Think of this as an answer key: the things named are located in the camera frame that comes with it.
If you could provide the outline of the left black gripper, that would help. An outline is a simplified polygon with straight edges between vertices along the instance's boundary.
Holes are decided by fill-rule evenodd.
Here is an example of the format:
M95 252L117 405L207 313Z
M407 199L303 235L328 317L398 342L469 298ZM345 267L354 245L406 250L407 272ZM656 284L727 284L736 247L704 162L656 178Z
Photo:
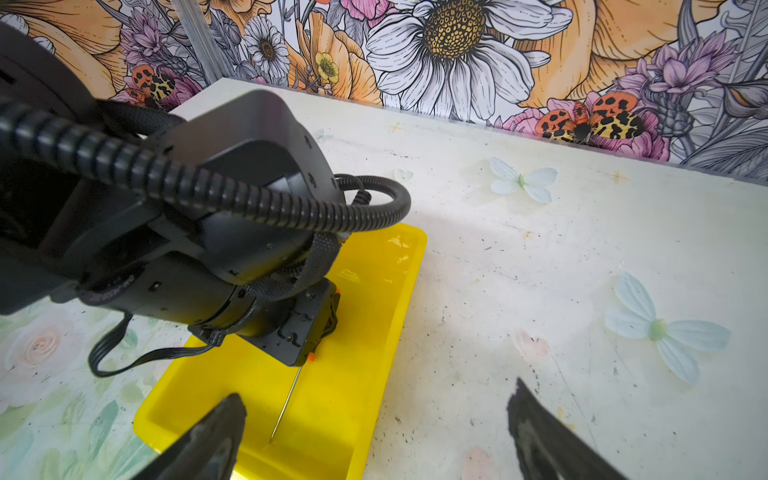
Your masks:
M327 279L274 301L261 300L238 287L219 312L188 330L216 347L236 335L282 364L300 367L336 330L340 298L337 286Z

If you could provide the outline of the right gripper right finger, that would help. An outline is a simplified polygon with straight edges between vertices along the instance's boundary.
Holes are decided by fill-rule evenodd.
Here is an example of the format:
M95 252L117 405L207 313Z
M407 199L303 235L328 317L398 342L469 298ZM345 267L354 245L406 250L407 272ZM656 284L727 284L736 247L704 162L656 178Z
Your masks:
M509 432L525 480L624 477L548 412L522 379L516 380L507 414Z

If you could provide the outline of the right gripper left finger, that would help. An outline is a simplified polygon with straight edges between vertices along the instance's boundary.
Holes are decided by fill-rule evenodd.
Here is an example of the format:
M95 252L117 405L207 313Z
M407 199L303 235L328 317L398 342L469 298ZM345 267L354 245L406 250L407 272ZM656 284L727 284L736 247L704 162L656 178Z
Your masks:
M246 417L240 395L228 395L133 479L230 479Z

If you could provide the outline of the orange black screwdriver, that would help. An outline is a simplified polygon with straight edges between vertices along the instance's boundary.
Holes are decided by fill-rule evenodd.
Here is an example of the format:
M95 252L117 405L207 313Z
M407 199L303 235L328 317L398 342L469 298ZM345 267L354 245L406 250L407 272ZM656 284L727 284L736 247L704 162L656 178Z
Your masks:
M326 322L326 326L325 326L325 328L324 328L324 330L323 330L323 332L322 332L322 334L320 336L320 339L316 343L313 344L312 349L309 351L309 354L308 354L308 357L307 357L307 362L312 363L314 361L315 356L316 356L316 350L317 350L320 342L324 338L326 338L327 336L329 336L330 334L332 334L336 330L336 327L338 325L337 309L338 309L338 305L339 305L340 299L341 299L341 292L340 292L340 289L337 288L336 292L331 296L330 315L329 315L328 321ZM280 427L280 425L282 423L282 420L283 420L283 418L285 416L285 413L286 413L286 411L288 409L288 406L290 404L291 398L292 398L293 393L295 391L295 388L297 386L298 380L299 380L299 378L301 376L302 369L303 369L303 367L300 366L298 368L298 370L296 371L296 374L294 376L294 379L292 381L292 384L291 384L291 387L290 387L290 389L288 391L288 394L287 394L287 396L285 398L285 401L284 401L284 404L282 406L282 409L281 409L281 411L279 413L279 416L278 416L277 421L276 421L276 423L274 425L274 428L273 428L273 430L272 430L272 432L270 434L270 437L269 437L269 440L268 440L269 444L271 444L274 441L274 439L275 439L275 437L277 435L279 427Z

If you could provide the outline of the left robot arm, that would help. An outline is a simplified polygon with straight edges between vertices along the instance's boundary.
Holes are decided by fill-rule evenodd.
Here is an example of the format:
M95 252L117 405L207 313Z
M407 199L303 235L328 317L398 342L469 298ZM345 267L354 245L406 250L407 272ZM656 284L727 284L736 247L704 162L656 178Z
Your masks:
M1 28L1 311L43 298L237 335L299 366L336 328L345 195L306 129L254 91L190 121L100 101Z

